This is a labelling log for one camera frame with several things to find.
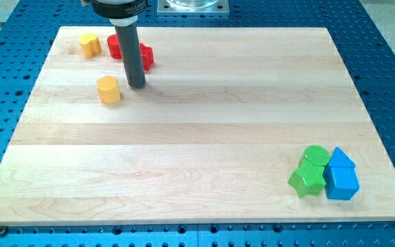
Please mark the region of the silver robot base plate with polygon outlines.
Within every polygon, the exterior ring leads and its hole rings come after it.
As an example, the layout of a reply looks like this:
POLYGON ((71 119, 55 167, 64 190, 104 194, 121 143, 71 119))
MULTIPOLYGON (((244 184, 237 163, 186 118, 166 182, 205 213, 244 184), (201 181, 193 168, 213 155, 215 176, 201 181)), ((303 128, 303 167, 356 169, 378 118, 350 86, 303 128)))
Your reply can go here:
POLYGON ((216 15, 228 16, 229 0, 156 0, 159 16, 216 15))

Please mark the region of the black robot arm flange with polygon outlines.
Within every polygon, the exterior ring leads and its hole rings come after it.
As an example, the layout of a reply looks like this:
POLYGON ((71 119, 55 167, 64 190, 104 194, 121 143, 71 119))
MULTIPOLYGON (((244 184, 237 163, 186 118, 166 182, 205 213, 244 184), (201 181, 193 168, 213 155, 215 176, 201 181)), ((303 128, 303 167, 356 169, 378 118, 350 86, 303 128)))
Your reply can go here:
POLYGON ((80 0, 80 3, 82 6, 91 5, 96 14, 109 19, 127 19, 138 16, 149 6, 148 0, 80 0))

